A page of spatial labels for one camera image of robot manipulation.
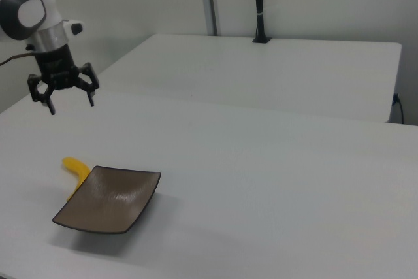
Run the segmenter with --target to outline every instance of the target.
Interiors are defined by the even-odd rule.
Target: white tabletop
[[[416,127],[105,89],[0,114],[0,272],[17,279],[416,278]],[[74,156],[161,171],[125,235],[52,223]]]
[[[378,42],[154,35],[102,85],[176,99],[386,122],[401,46]]]

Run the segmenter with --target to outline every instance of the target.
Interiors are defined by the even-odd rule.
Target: white wall
[[[255,0],[216,0],[216,9],[220,35],[254,36]],[[265,0],[265,11],[274,37],[402,44],[396,90],[406,123],[418,125],[418,0]]]
[[[77,65],[89,61],[98,73],[152,34],[208,34],[203,0],[57,0],[57,5],[64,18],[86,23],[70,47]],[[0,43],[0,60],[24,48],[24,42]],[[29,57],[0,71],[1,112],[29,93],[27,76],[39,70]]]

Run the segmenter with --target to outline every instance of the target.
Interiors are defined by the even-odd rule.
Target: brown ceramic plate
[[[150,202],[160,176],[96,166],[52,221],[80,231],[125,233]]]

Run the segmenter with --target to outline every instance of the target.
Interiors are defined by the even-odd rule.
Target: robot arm
[[[63,20],[56,0],[0,0],[0,41],[26,41],[26,49],[32,51],[41,73],[28,78],[32,99],[46,103],[51,114],[55,114],[52,92],[73,86],[86,91],[93,106],[92,95],[99,81],[90,63],[75,66],[67,44],[83,26],[79,21]],[[91,83],[83,81],[80,73],[88,75]],[[41,81],[48,85],[43,94],[37,89]]]

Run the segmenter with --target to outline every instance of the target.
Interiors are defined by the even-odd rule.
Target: black cable
[[[400,102],[399,94],[393,94],[392,106],[395,106],[396,103],[399,103],[401,121],[402,124],[405,124],[404,108],[402,107],[402,103]]]
[[[14,60],[14,59],[19,59],[19,58],[24,58],[24,57],[30,57],[30,56],[33,56],[33,52],[28,52],[26,54],[12,56],[12,57],[8,58],[7,60],[3,61],[2,63],[0,63],[0,67],[2,65],[5,65],[8,62]]]
[[[399,96],[398,96],[398,102],[399,102],[400,116],[401,116],[401,119],[402,119],[402,124],[405,124],[405,121],[404,121],[404,109],[402,108],[402,103],[400,102]]]

